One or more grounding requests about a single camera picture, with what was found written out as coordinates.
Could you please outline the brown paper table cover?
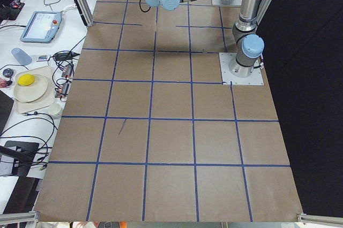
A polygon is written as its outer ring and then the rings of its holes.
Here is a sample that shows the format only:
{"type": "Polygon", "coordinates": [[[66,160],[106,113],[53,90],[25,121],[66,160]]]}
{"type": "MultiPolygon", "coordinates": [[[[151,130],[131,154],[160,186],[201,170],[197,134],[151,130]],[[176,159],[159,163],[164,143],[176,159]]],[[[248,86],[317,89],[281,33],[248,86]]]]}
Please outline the brown paper table cover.
{"type": "Polygon", "coordinates": [[[237,9],[97,0],[35,210],[40,221],[292,222],[268,84],[224,85],[237,9]]]}

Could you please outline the white paper cup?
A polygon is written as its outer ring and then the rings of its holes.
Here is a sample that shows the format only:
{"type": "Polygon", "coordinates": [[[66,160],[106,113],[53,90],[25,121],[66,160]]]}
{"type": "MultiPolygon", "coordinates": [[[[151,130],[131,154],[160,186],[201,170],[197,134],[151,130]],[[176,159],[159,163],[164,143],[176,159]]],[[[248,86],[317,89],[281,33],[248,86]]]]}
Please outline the white paper cup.
{"type": "Polygon", "coordinates": [[[48,111],[48,114],[52,116],[53,118],[60,118],[63,113],[63,108],[61,107],[60,104],[54,103],[49,106],[47,111],[48,111]]]}

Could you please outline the beige tray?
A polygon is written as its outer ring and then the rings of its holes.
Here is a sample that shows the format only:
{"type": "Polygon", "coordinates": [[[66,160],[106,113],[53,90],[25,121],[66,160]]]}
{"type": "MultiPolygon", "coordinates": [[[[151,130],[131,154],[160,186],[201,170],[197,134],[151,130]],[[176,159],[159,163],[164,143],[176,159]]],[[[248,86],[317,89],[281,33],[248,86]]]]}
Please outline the beige tray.
{"type": "Polygon", "coordinates": [[[48,107],[55,102],[52,69],[49,66],[20,72],[15,77],[13,95],[16,99],[16,111],[19,114],[48,107]],[[35,76],[35,81],[29,86],[21,86],[18,80],[24,74],[35,76]]]}

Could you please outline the beige round plate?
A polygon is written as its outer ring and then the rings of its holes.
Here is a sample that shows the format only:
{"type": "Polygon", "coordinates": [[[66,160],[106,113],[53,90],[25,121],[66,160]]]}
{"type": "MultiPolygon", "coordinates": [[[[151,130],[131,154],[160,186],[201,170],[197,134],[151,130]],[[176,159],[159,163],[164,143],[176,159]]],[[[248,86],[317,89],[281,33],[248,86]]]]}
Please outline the beige round plate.
{"type": "Polygon", "coordinates": [[[14,87],[14,97],[21,102],[32,102],[38,100],[44,95],[48,89],[48,80],[43,75],[34,75],[35,82],[30,86],[20,86],[17,84],[14,87]]]}

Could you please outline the yellow lemon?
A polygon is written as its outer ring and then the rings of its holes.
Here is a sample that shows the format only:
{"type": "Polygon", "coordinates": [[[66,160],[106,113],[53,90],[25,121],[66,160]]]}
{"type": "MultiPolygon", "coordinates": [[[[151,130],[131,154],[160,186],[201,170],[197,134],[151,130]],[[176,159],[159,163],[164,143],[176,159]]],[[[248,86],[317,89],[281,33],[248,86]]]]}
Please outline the yellow lemon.
{"type": "Polygon", "coordinates": [[[35,82],[35,76],[32,74],[24,74],[18,78],[18,85],[30,86],[35,82]]]}

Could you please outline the blue teach pendant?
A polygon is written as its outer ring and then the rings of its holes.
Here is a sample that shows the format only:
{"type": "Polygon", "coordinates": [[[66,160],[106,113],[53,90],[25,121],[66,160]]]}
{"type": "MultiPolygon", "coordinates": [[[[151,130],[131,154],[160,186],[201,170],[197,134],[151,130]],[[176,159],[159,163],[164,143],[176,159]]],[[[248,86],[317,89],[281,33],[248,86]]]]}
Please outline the blue teach pendant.
{"type": "Polygon", "coordinates": [[[61,12],[34,11],[20,40],[26,43],[50,43],[63,18],[61,12]]]}

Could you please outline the translucent blue plastic cup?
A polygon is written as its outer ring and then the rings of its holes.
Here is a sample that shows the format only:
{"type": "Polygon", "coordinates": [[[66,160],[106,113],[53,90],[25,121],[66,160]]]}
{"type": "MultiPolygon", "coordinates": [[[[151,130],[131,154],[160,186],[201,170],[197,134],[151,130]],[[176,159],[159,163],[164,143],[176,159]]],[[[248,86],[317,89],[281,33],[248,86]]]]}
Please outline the translucent blue plastic cup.
{"type": "Polygon", "coordinates": [[[11,53],[20,65],[26,66],[32,62],[31,56],[20,48],[13,48],[11,53]]]}

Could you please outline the black round device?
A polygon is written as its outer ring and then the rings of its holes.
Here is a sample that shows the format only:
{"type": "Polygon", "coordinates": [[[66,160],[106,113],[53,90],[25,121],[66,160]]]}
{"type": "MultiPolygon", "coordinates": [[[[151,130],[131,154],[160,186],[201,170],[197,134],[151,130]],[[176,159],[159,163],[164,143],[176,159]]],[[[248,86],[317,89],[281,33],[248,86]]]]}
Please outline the black round device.
{"type": "Polygon", "coordinates": [[[7,68],[3,70],[3,76],[6,78],[11,78],[14,75],[14,70],[11,68],[7,68]]]}

